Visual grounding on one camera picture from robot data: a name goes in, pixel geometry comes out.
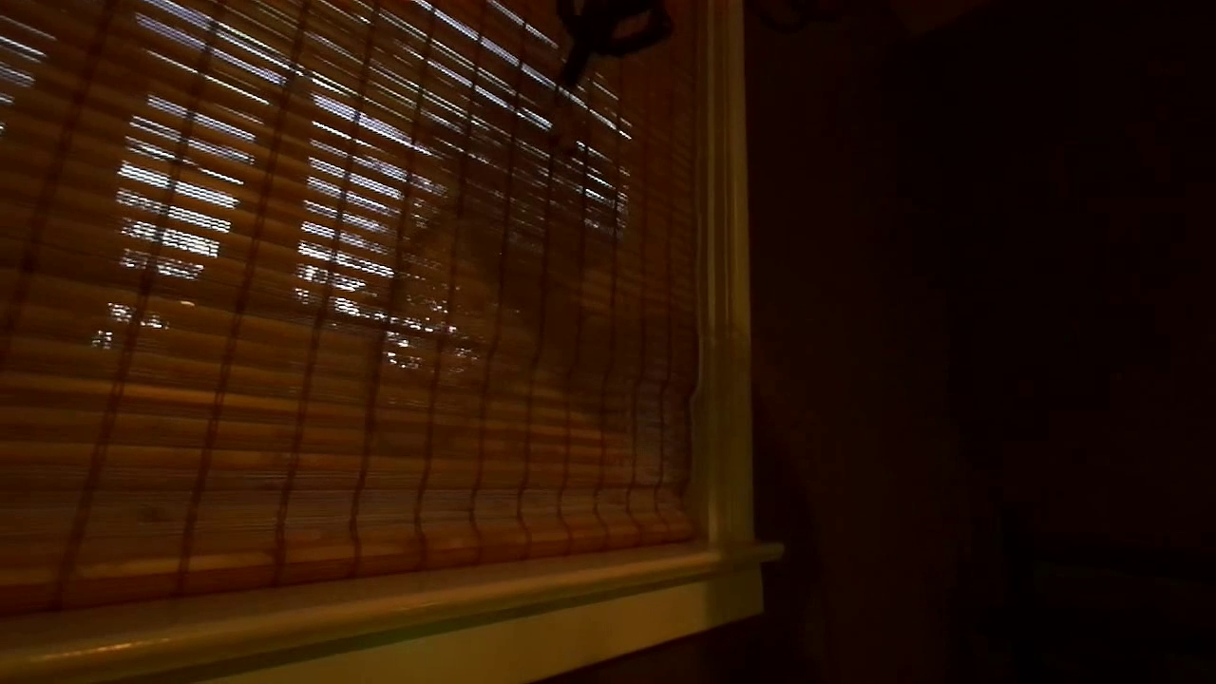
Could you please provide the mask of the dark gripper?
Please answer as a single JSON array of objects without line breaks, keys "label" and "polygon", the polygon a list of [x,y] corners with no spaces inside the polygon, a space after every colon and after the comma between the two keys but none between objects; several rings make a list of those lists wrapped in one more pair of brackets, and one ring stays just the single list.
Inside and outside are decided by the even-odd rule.
[{"label": "dark gripper", "polygon": [[672,34],[667,0],[556,0],[564,31],[573,37],[559,88],[573,93],[597,53],[627,56]]}]

